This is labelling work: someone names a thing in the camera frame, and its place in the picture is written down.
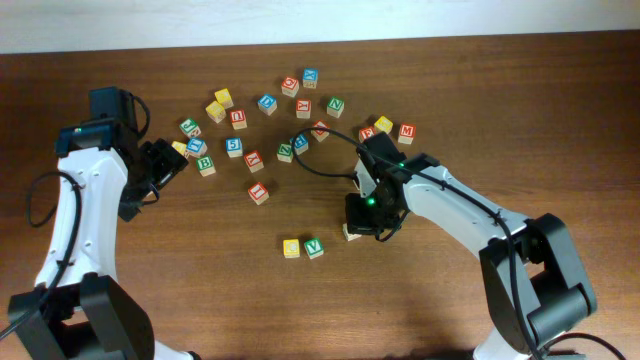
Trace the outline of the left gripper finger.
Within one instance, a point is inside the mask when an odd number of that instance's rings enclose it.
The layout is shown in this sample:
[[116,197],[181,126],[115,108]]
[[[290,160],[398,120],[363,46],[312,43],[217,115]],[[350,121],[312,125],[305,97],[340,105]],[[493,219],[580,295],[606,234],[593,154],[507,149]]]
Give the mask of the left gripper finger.
[[144,143],[144,156],[150,166],[149,183],[163,188],[183,170],[183,155],[164,139]]
[[157,140],[157,150],[157,170],[162,175],[175,175],[188,165],[187,159],[164,139]]

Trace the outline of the green R block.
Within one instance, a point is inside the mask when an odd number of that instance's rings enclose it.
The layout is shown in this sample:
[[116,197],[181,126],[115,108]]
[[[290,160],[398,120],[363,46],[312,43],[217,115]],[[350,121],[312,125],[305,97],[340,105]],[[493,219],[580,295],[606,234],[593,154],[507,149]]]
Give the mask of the green R block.
[[349,230],[348,230],[348,224],[347,223],[343,224],[342,230],[343,230],[343,234],[345,236],[345,239],[347,241],[353,241],[353,240],[361,237],[361,234],[350,233]]

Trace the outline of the green V block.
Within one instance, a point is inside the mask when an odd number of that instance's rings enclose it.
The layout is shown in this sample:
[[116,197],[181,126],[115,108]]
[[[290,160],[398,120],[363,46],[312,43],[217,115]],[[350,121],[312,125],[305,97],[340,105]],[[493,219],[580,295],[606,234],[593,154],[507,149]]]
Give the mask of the green V block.
[[304,248],[310,259],[317,258],[324,254],[324,246],[319,238],[312,238],[304,243]]

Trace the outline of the yellow C block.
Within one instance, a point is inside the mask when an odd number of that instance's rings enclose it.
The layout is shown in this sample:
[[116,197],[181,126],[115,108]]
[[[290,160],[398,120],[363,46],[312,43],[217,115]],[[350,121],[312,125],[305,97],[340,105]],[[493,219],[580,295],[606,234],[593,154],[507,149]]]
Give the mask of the yellow C block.
[[300,256],[300,243],[298,239],[286,239],[283,241],[283,255],[287,259]]

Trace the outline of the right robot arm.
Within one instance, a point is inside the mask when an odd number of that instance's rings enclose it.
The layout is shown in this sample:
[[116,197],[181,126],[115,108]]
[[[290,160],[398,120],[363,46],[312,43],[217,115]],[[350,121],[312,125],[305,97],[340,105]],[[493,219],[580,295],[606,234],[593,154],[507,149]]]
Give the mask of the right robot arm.
[[527,359],[597,309],[571,234],[558,217],[506,210],[426,154],[407,157],[386,133],[356,148],[357,192],[346,230],[389,240],[409,214],[439,226],[480,262],[493,329],[470,359]]

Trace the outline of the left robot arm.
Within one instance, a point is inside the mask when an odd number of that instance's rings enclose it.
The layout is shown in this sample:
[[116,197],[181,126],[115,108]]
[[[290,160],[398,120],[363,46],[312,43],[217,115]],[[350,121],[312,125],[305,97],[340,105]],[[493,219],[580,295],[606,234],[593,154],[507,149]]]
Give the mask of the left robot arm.
[[9,325],[33,359],[195,359],[154,336],[148,314],[119,285],[117,224],[156,203],[187,165],[166,140],[145,141],[136,110],[145,103],[118,87],[89,93],[90,117],[60,130],[52,177],[54,229],[32,291],[11,297]]

